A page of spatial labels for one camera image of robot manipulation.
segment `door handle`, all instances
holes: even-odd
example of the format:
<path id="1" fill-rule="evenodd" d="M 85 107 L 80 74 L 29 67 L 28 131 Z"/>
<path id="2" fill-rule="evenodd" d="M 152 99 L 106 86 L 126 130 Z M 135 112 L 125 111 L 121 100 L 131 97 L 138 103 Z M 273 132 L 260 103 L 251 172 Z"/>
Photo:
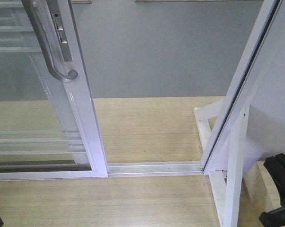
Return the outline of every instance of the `door handle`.
<path id="1" fill-rule="evenodd" d="M 42 26 L 42 23 L 37 15 L 36 10 L 33 6 L 33 0 L 21 0 L 25 11 L 29 17 L 33 30 L 36 34 L 38 43 L 42 49 L 42 53 L 49 70 L 49 73 L 56 79 L 62 82 L 72 82 L 78 77 L 78 73 L 75 70 L 70 70 L 68 75 L 64 75 L 59 72 L 57 67 L 55 66 L 53 60 L 53 53 L 50 48 L 49 40 L 46 36 L 45 30 Z"/>

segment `light wood floor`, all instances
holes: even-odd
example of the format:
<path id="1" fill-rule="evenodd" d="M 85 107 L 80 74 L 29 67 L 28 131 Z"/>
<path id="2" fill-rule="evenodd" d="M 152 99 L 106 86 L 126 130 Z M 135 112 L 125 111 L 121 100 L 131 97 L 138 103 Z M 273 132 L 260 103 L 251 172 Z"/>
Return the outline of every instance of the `light wood floor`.
<path id="1" fill-rule="evenodd" d="M 192 110 L 221 97 L 97 99 L 109 162 L 199 160 Z M 243 190 L 240 227 L 255 217 Z M 0 182 L 4 227 L 218 227 L 207 176 Z"/>
<path id="2" fill-rule="evenodd" d="M 107 161 L 200 160 L 193 114 L 221 96 L 95 99 Z"/>
<path id="3" fill-rule="evenodd" d="M 218 227 L 207 176 L 0 182 L 4 227 Z M 245 192 L 240 227 L 256 227 Z"/>

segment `gray floor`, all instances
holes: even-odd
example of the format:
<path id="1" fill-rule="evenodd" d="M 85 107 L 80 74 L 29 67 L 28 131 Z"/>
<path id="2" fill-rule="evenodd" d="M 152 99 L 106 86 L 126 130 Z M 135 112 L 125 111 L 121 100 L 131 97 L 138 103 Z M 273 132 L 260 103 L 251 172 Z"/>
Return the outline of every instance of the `gray floor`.
<path id="1" fill-rule="evenodd" d="M 261 4 L 74 4 L 93 96 L 225 95 Z M 29 57 L 0 54 L 0 101 L 38 99 L 46 96 Z"/>

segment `sliding glass door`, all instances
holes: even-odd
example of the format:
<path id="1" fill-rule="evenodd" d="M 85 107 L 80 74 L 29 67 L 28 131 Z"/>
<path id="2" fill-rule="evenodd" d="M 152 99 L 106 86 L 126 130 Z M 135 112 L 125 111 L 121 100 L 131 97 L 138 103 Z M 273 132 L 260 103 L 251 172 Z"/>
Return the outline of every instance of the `sliding glass door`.
<path id="1" fill-rule="evenodd" d="M 0 1 L 0 179 L 107 176 L 71 2 Z"/>

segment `glass panel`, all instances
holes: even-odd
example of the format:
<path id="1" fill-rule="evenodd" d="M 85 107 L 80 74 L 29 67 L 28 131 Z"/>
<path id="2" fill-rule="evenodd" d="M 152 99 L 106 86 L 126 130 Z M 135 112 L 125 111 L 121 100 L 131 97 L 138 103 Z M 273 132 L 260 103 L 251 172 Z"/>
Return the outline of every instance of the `glass panel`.
<path id="1" fill-rule="evenodd" d="M 0 5 L 0 172 L 90 170 L 64 86 L 17 3 Z"/>

